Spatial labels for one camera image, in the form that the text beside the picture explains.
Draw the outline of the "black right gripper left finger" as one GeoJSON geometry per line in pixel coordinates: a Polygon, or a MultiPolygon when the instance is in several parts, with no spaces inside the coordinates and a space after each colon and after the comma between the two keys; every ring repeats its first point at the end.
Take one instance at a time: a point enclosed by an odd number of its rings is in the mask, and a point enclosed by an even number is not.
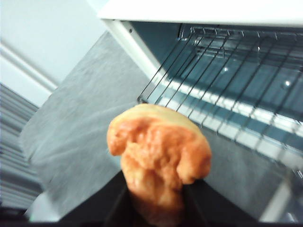
{"type": "Polygon", "coordinates": [[[123,173],[60,219],[66,223],[144,223],[134,210],[123,173]]]}

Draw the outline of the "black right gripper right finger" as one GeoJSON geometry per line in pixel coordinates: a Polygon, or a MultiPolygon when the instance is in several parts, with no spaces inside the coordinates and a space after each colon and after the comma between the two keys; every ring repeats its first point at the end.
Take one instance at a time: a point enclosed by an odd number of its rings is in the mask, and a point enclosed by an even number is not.
{"type": "Polygon", "coordinates": [[[185,223],[256,223],[204,180],[184,185],[185,223]]]}

